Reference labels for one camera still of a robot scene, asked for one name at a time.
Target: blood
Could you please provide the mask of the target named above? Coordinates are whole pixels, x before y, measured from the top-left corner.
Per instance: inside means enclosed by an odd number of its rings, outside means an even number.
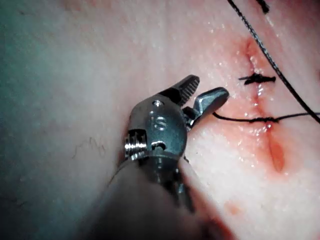
[[[231,215],[238,215],[241,213],[240,208],[232,202],[226,202],[224,207]]]
[[[207,225],[208,236],[212,239],[233,240],[235,236],[220,218],[213,218]]]
[[[273,130],[273,125],[270,125],[270,127],[267,129],[266,137],[268,139],[270,157],[272,159],[274,170],[278,173],[281,173],[285,166],[284,148],[281,142],[279,142],[277,138],[273,136]]]

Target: moist tissue surface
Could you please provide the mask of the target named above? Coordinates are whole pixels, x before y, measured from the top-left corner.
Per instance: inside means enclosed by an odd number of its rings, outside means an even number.
[[[235,4],[320,112],[320,4]],[[69,239],[123,156],[131,109],[189,74],[230,118],[304,112],[226,0],[0,0],[1,239]],[[275,82],[244,85],[253,73]],[[182,164],[198,210],[235,239],[320,239],[320,126],[209,116]]]

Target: skin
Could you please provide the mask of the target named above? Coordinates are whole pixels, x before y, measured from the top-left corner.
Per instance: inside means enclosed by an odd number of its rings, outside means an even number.
[[[256,1],[235,3],[320,112],[319,3],[270,0],[267,16]],[[195,95],[230,91],[221,115],[254,118],[261,87],[237,78],[275,76],[244,47],[250,34],[224,0],[12,0],[0,11],[1,239],[73,236],[104,195],[130,111],[146,97],[194,74]],[[266,116],[304,112],[279,79],[263,89]],[[275,125],[282,171],[256,151],[261,135],[251,133],[265,126],[208,117],[190,132],[181,169],[197,209],[238,239],[319,239],[319,125],[310,117]]]

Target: metal jaw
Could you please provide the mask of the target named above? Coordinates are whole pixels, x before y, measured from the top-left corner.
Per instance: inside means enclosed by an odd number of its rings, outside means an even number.
[[[187,133],[207,115],[222,107],[229,97],[225,88],[217,87],[197,96],[193,108],[181,109],[196,92],[199,83],[198,76],[189,75],[132,109],[124,146],[126,159],[156,148],[178,158],[183,156]]]
[[[229,97],[225,88],[217,87],[197,96],[193,107],[181,108],[196,92],[199,83],[199,77],[189,75],[138,103],[130,115],[124,146],[126,160],[149,164],[151,178],[190,211],[193,211],[193,204],[178,169],[178,161],[186,149],[187,134]]]

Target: wound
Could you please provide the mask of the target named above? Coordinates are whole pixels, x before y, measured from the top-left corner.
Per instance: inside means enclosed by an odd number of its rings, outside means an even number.
[[[240,42],[238,49],[240,51],[235,57],[246,59],[248,64],[240,60],[236,62],[247,68],[242,72],[249,73],[249,77],[241,77],[240,80],[250,80],[250,84],[240,84],[238,90],[235,89],[237,95],[229,99],[222,115],[248,119],[248,122],[220,121],[219,124],[224,126],[220,126],[219,131],[233,148],[238,149],[239,160],[245,163],[244,166],[252,170],[263,168],[269,176],[287,176],[296,166],[292,162],[297,156],[292,153],[294,132],[279,122],[278,116],[271,114],[273,106],[278,108],[281,104],[273,99],[277,86],[274,70],[253,38]]]

